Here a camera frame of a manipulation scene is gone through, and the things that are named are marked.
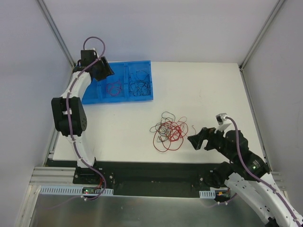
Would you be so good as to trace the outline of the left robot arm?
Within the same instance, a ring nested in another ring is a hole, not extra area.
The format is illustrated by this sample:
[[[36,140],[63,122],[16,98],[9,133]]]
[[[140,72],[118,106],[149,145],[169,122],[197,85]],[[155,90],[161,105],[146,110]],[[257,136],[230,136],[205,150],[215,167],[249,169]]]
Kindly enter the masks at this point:
[[[93,80],[105,80],[114,72],[95,49],[81,50],[80,56],[68,87],[51,100],[51,106],[55,128],[68,140],[77,159],[76,175],[84,174],[88,183],[95,184],[101,173],[94,167],[96,158],[86,139],[88,120],[82,99]]]

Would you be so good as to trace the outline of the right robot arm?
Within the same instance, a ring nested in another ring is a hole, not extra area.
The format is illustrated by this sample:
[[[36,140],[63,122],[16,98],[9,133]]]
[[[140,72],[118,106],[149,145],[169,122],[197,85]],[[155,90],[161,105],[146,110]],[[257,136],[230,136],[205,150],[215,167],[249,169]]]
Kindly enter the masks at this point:
[[[205,150],[216,150],[228,161],[222,162],[204,177],[212,188],[227,186],[243,199],[267,227],[301,227],[303,217],[283,195],[267,164],[249,150],[248,140],[240,131],[216,131],[202,128],[189,136],[195,150],[207,142]]]

